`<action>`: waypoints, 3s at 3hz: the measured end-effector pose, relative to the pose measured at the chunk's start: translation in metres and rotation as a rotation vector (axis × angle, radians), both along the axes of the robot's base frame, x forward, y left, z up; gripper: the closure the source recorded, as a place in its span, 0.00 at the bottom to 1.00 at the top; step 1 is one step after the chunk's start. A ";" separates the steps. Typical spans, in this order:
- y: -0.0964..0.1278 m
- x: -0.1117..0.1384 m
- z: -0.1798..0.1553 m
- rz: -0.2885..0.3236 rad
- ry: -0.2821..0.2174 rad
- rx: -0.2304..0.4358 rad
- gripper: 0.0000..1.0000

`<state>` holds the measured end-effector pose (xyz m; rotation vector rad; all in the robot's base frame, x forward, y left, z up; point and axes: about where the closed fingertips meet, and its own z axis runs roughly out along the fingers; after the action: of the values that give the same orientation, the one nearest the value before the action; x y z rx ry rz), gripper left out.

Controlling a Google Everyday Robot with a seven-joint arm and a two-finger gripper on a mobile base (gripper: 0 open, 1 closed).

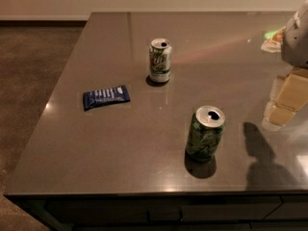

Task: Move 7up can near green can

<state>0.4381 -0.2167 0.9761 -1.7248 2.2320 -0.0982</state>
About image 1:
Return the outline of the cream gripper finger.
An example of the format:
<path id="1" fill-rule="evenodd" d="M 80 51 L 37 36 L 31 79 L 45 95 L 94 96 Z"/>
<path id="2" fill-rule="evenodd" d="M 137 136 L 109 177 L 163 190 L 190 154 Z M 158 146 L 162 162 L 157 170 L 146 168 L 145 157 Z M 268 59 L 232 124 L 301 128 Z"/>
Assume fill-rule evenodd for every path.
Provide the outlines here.
<path id="1" fill-rule="evenodd" d="M 269 94 L 264 112 L 264 127 L 284 127 L 308 103 L 308 70 L 295 68 L 287 76 L 278 76 Z"/>

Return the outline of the white rounded gripper body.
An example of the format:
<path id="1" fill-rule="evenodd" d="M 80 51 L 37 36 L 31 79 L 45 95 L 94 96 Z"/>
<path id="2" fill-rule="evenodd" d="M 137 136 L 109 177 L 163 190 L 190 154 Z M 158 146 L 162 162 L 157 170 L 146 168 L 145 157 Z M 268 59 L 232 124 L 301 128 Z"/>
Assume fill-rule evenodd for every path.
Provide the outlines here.
<path id="1" fill-rule="evenodd" d="M 287 22 L 281 51 L 284 62 L 308 68 L 308 0 Z"/>

